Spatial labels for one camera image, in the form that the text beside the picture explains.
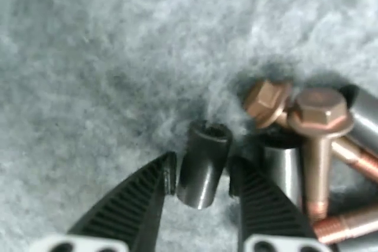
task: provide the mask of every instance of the black metal sleeve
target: black metal sleeve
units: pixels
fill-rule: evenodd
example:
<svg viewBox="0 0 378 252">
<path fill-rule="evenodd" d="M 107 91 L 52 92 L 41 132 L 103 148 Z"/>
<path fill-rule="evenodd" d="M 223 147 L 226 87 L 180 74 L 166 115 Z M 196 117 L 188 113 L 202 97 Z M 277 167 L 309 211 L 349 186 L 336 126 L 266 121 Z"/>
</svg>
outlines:
<svg viewBox="0 0 378 252">
<path fill-rule="evenodd" d="M 105 195 L 69 234 L 121 240 L 130 252 L 155 251 L 164 198 L 175 192 L 175 173 L 175 153 L 156 158 Z"/>
<path fill-rule="evenodd" d="M 184 204 L 200 210 L 213 203 L 231 141 L 231 131 L 223 125 L 190 124 L 177 188 L 177 197 Z"/>
</svg>

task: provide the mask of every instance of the bolt head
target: bolt head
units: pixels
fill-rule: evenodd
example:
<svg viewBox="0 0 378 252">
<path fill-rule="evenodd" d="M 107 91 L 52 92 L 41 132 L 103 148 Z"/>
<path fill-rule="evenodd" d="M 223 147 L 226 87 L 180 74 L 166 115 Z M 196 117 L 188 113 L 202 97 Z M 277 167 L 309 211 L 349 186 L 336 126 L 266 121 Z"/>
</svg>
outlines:
<svg viewBox="0 0 378 252">
<path fill-rule="evenodd" d="M 333 89 L 313 88 L 302 91 L 294 108 L 303 124 L 329 126 L 347 117 L 343 95 Z"/>
<path fill-rule="evenodd" d="M 269 80 L 259 81 L 251 89 L 244 108 L 252 117 L 256 117 L 275 107 L 278 94 L 279 89 Z"/>
</svg>

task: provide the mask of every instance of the bolt thread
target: bolt thread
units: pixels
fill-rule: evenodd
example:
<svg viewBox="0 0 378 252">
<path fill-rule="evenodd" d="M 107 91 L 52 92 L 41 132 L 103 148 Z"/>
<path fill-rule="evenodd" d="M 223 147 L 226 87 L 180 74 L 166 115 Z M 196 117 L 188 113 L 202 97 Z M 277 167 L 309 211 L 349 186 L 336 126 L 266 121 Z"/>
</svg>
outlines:
<svg viewBox="0 0 378 252">
<path fill-rule="evenodd" d="M 316 222 L 313 229 L 319 241 L 324 244 L 339 243 L 348 238 L 348 228 L 338 217 L 331 217 Z"/>
<path fill-rule="evenodd" d="M 350 164 L 350 166 L 366 177 L 378 182 L 378 159 L 372 154 L 363 151 L 358 160 Z"/>
<path fill-rule="evenodd" d="M 311 222 L 325 219 L 327 211 L 328 202 L 307 202 L 307 214 Z"/>
</svg>

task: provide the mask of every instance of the carpet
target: carpet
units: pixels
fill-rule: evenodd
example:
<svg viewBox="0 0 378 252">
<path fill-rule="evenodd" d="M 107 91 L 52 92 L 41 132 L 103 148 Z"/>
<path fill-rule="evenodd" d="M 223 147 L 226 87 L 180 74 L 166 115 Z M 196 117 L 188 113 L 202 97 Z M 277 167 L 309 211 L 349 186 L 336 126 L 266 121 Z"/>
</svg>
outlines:
<svg viewBox="0 0 378 252">
<path fill-rule="evenodd" d="M 0 246 L 63 233 L 190 121 L 227 125 L 246 156 L 240 100 L 256 79 L 353 82 L 378 95 L 378 0 L 0 0 Z M 333 212 L 377 199 L 334 162 Z M 168 197 L 157 251 L 236 251 L 237 205 Z"/>
</svg>

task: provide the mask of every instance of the bolt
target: bolt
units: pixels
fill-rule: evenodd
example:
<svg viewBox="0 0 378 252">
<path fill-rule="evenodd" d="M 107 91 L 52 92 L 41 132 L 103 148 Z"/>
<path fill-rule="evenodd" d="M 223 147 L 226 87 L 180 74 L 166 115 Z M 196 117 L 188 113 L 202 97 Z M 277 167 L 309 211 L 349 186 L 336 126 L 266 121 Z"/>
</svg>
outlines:
<svg viewBox="0 0 378 252">
<path fill-rule="evenodd" d="M 351 168 L 378 182 L 378 159 L 346 137 L 332 142 L 332 153 Z"/>
<path fill-rule="evenodd" d="M 258 81 L 244 102 L 244 109 L 255 118 L 256 127 L 264 128 L 274 121 L 286 126 L 286 101 L 291 92 L 289 82 L 272 84 L 269 80 Z"/>
<path fill-rule="evenodd" d="M 288 108 L 290 90 L 291 84 L 289 82 L 273 84 L 268 80 L 259 81 L 252 87 L 251 93 L 244 103 L 244 107 L 256 119 L 256 127 L 268 127 L 272 123 L 277 123 L 284 128 L 288 128 L 286 122 L 287 112 L 285 109 Z M 259 103 L 264 100 L 264 97 L 279 97 L 279 100 L 276 100 L 275 103 L 265 103 L 274 106 L 273 108 L 268 108 L 264 107 L 264 104 Z M 334 139 L 332 142 L 332 153 L 348 166 L 378 182 L 378 159 L 348 138 Z"/>
<path fill-rule="evenodd" d="M 304 151 L 307 213 L 311 221 L 327 216 L 331 143 L 348 133 L 353 119 L 345 98 L 333 89 L 305 89 L 288 113 L 288 124 L 307 138 Z"/>
<path fill-rule="evenodd" d="M 378 230 L 378 205 L 326 218 L 313 225 L 315 234 L 324 244 L 339 243 Z"/>
</svg>

